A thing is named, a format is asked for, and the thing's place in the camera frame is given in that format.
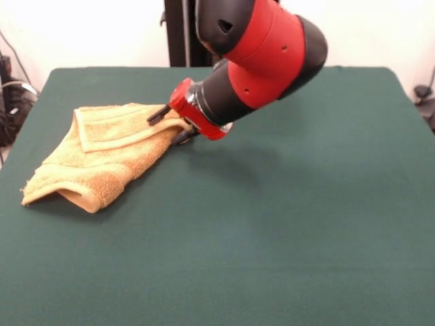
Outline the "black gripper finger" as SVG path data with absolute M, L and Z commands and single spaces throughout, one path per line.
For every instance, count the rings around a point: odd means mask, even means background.
M 147 119 L 147 122 L 149 125 L 156 125 L 159 123 L 166 114 L 168 114 L 171 111 L 171 107 L 169 105 L 165 105 L 162 109 L 158 110 L 157 112 L 153 113 L 149 118 Z
M 195 128 L 183 130 L 173 137 L 173 145 L 181 145 L 196 136 L 198 136 L 198 130 Z

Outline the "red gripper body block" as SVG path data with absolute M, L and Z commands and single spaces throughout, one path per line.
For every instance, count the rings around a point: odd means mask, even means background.
M 220 140 L 231 130 L 233 123 L 218 126 L 206 118 L 197 101 L 196 89 L 198 85 L 199 83 L 190 78 L 183 80 L 173 91 L 169 99 L 169 106 L 177 112 L 180 118 L 191 125 L 191 128 L 197 129 L 198 134 L 212 141 Z

